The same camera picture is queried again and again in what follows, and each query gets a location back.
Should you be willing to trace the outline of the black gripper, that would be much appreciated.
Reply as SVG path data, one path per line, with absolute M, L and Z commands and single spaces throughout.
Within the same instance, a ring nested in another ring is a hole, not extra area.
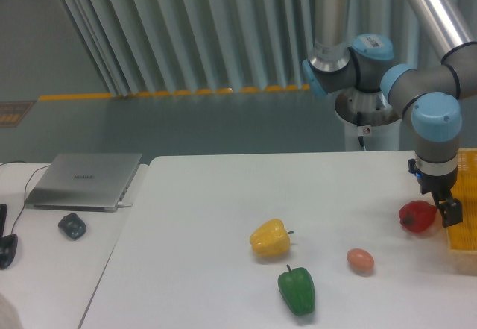
M 456 160 L 429 163 L 420 157 L 408 160 L 408 171 L 415 176 L 422 194 L 431 193 L 444 228 L 463 222 L 462 203 L 452 195 L 457 181 Z

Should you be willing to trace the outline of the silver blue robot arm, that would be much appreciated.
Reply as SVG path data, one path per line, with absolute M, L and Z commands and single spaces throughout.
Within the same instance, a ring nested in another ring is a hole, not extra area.
M 354 89 L 379 94 L 415 135 L 408 170 L 432 196 L 444 227 L 463 220 L 452 194 L 462 126 L 459 100 L 476 94 L 476 39 L 452 0 L 408 0 L 440 65 L 419 71 L 394 64 L 391 41 L 378 34 L 345 40 L 350 0 L 315 0 L 315 36 L 303 73 L 314 93 Z

